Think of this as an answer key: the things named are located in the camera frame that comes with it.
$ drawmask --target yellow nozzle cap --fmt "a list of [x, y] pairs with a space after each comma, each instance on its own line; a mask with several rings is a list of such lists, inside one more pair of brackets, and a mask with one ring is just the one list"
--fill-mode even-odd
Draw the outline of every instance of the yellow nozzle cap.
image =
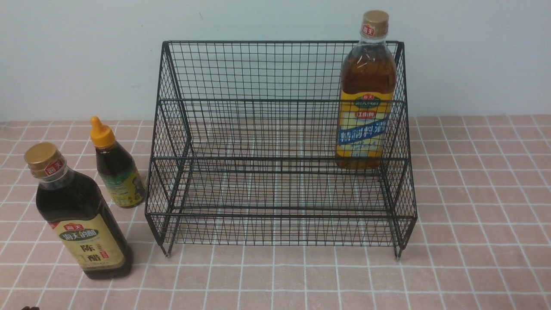
[[92, 116], [90, 123], [92, 124], [90, 138], [95, 147], [105, 148], [115, 144], [115, 135], [109, 126], [102, 124], [97, 116]]

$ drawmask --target wire basket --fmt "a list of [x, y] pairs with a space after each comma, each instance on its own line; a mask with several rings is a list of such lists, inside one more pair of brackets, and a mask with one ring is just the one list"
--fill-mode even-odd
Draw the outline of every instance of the wire basket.
[[417, 221], [404, 44], [375, 169], [336, 158], [339, 73], [353, 41], [163, 43], [145, 216], [174, 243], [378, 245]]

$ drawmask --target wire mesh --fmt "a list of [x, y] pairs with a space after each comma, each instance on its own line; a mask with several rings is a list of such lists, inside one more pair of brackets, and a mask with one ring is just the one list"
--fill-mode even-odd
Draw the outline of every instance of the wire mesh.
[[183, 242], [400, 256], [417, 220], [403, 43], [388, 43], [397, 86], [375, 169], [335, 157], [339, 72], [354, 45], [163, 43], [145, 215], [165, 253]]

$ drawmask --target countertop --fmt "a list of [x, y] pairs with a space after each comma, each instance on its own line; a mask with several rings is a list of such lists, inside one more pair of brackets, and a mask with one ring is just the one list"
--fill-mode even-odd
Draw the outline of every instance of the countertop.
[[[152, 121], [106, 122], [147, 174]], [[176, 245], [165, 258], [144, 206], [110, 202], [136, 256], [130, 276], [86, 278], [34, 205], [23, 153], [51, 141], [95, 170], [86, 121], [0, 123], [0, 308], [548, 309], [551, 115], [410, 119], [419, 221], [391, 248]]]

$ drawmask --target bottle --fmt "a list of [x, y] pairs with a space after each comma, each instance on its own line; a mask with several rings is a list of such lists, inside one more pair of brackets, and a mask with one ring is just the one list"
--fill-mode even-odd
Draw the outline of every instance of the bottle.
[[364, 14], [361, 37], [341, 67], [341, 100], [337, 132], [337, 157], [358, 157], [338, 161], [341, 168], [376, 168], [388, 124], [396, 86], [396, 64], [386, 46], [388, 14], [371, 10]]
[[36, 207], [90, 279], [130, 273], [128, 245], [96, 182], [67, 166], [56, 146], [42, 142], [25, 153], [39, 182]]
[[116, 140], [109, 126], [103, 125], [97, 116], [90, 119], [90, 138], [96, 147], [98, 173], [117, 206], [132, 208], [145, 198], [142, 178], [134, 159]]

